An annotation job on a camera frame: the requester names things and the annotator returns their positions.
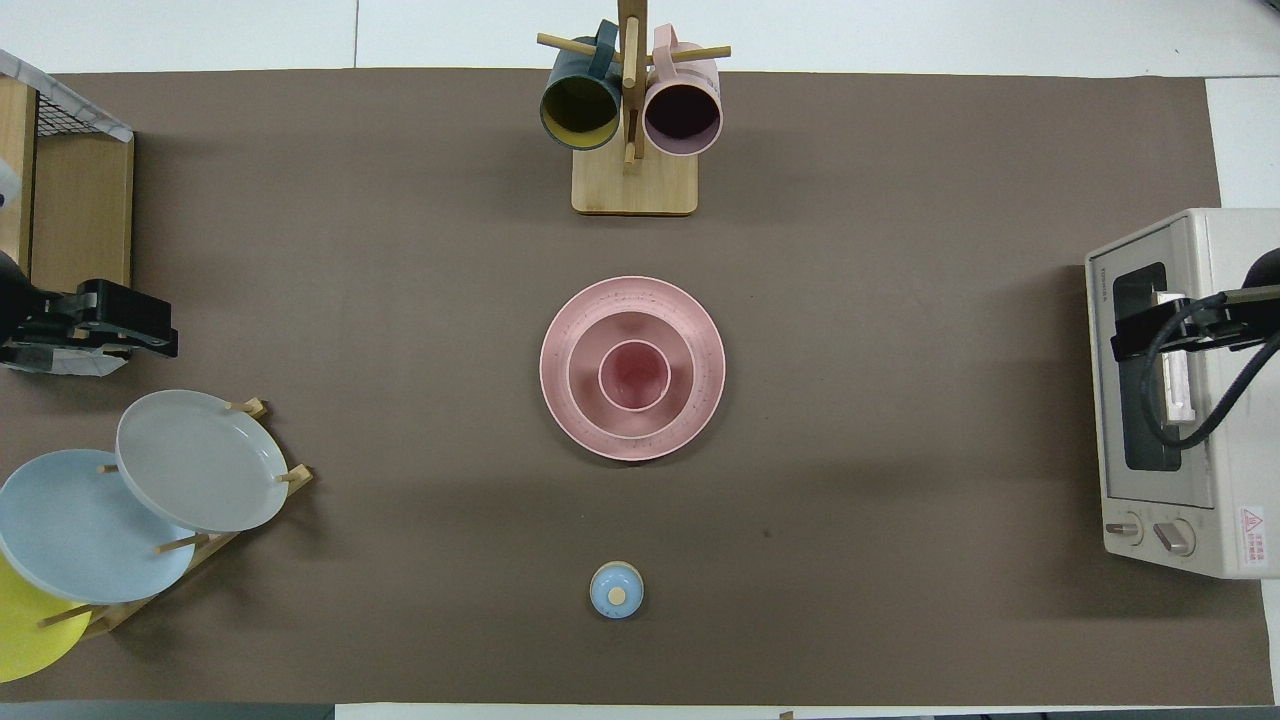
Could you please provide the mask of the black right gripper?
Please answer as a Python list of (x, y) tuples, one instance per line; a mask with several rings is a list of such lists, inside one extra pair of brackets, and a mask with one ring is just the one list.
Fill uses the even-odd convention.
[(1116, 363), (1139, 357), (1148, 347), (1157, 354), (1238, 351), (1261, 345), (1277, 332), (1276, 284), (1229, 290), (1196, 300), (1176, 299), (1170, 305), (1172, 314), (1156, 333), (1151, 319), (1115, 322), (1110, 348)]

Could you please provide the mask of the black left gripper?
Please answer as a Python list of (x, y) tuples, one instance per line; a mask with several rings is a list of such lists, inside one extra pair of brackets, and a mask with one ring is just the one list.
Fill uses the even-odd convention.
[(6, 366), (123, 366), (136, 352), (178, 357), (172, 305), (110, 281), (73, 292), (5, 282)]

